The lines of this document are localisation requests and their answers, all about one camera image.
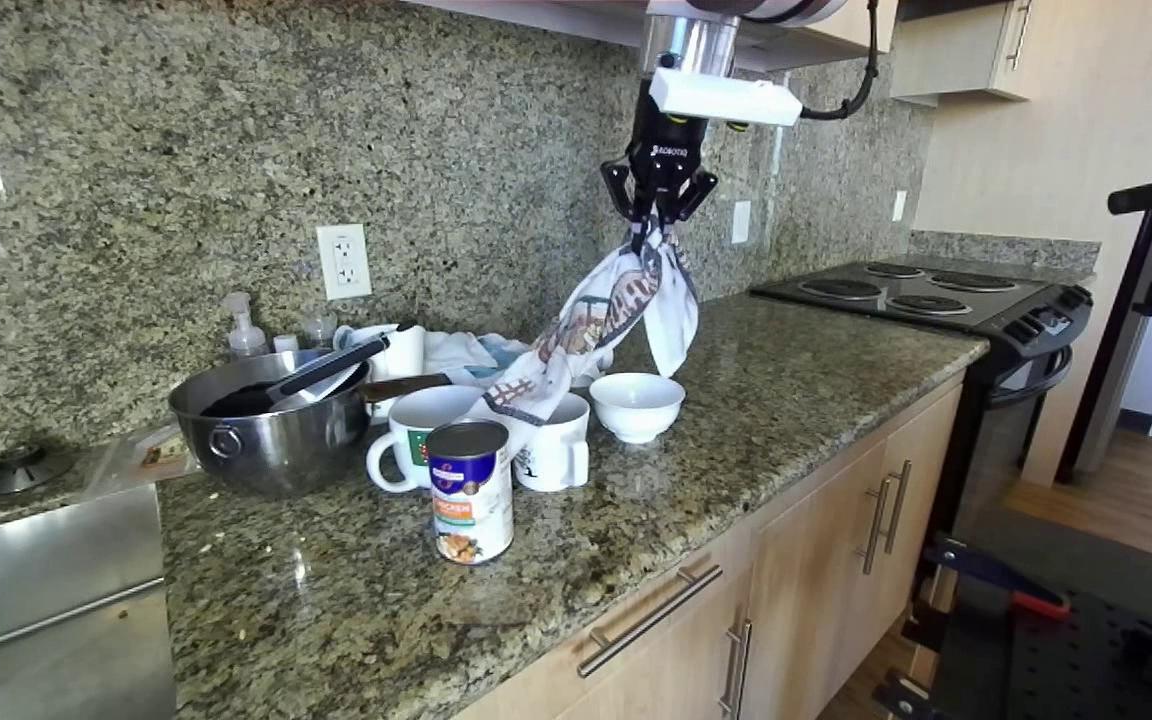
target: oven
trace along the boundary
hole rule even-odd
[[[1094,295],[1010,271],[941,263],[841,263],[752,289],[752,295],[984,337],[967,366],[928,530],[967,535],[1016,481],[1046,397],[1073,362]]]

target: cabinet handle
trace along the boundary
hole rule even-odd
[[[1016,15],[1019,15],[1019,29],[1016,29],[1016,39],[1013,39],[1013,47],[1010,47],[1010,56],[1003,56],[1010,68],[1019,65],[1019,43],[1023,43],[1023,32],[1029,32],[1034,0],[1019,0],[1019,5],[1016,5]]]
[[[889,481],[881,481],[881,488],[876,488],[876,493],[864,493],[864,496],[871,496],[871,514],[870,514],[870,535],[864,535],[864,551],[862,551],[862,554],[864,554],[864,559],[862,559],[862,574],[871,570],[871,554],[876,554],[876,547],[881,547]]]
[[[897,504],[891,504],[891,514],[889,514],[889,527],[884,527],[884,554],[891,554],[891,547],[897,547],[897,527],[901,527],[901,512],[905,512],[905,493],[909,493],[909,458],[905,458],[901,470],[897,470]]]
[[[735,617],[735,623],[728,626],[734,650],[728,650],[728,687],[721,699],[726,720],[739,720],[739,702],[743,702],[743,681],[747,681],[747,648],[752,648],[752,619]]]
[[[678,580],[686,580],[668,598],[659,598],[647,617],[639,617],[635,623],[627,623],[627,633],[619,637],[595,637],[601,648],[578,663],[578,674],[587,681],[592,670],[601,670],[605,663],[613,663],[627,644],[635,644],[639,637],[647,637],[655,623],[666,623],[678,608],[686,608],[691,595],[700,595],[707,584],[716,584],[726,574],[721,565],[707,565],[700,574],[691,567],[682,567]]]

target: mug handle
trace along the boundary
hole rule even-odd
[[[390,481],[390,475],[381,470],[381,457],[384,457],[391,444],[402,444],[402,430],[384,430],[384,434],[370,448],[370,475],[372,475],[372,485],[384,488],[384,493],[414,493],[418,485],[414,485],[409,475],[406,475],[406,481]]]
[[[587,440],[568,444],[568,488],[587,485]]]

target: wall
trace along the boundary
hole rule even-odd
[[[1100,242],[1094,322],[1023,467],[1049,485],[1140,222],[1109,217],[1105,194],[1152,178],[1152,5],[1035,0],[1023,73],[1029,102],[936,107],[915,227]]]
[[[855,68],[800,73],[803,94]],[[217,362],[222,301],[268,327],[317,312],[314,222],[366,221],[378,295],[340,320],[534,337],[619,238],[595,165],[626,152],[635,56],[397,0],[0,0],[0,448],[163,418]],[[924,111],[844,128],[713,128],[726,174],[686,227],[705,295],[835,254],[901,250]],[[747,246],[726,242],[760,198]]]

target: wooden floor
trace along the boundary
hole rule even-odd
[[[1095,475],[1056,488],[1016,485],[1003,496],[1003,506],[1152,554],[1152,440],[1120,427]],[[871,702],[871,687],[889,668],[905,668],[909,660],[911,644],[889,637],[825,708],[825,720],[884,720],[884,708]]]

